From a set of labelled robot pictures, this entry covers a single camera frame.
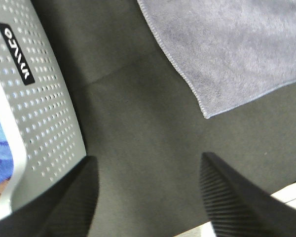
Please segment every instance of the black label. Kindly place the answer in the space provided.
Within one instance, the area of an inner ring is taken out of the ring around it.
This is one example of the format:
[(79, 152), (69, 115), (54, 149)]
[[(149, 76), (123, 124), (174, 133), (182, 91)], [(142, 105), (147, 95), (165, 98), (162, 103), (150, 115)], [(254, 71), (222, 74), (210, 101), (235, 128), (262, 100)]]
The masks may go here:
[(0, 32), (6, 46), (8, 47), (13, 61), (19, 71), (19, 74), (22, 78), (24, 85), (29, 85), (35, 82), (31, 69), (26, 61), (24, 54), (21, 50), (21, 47), (16, 40), (16, 37), (8, 24), (0, 23)]

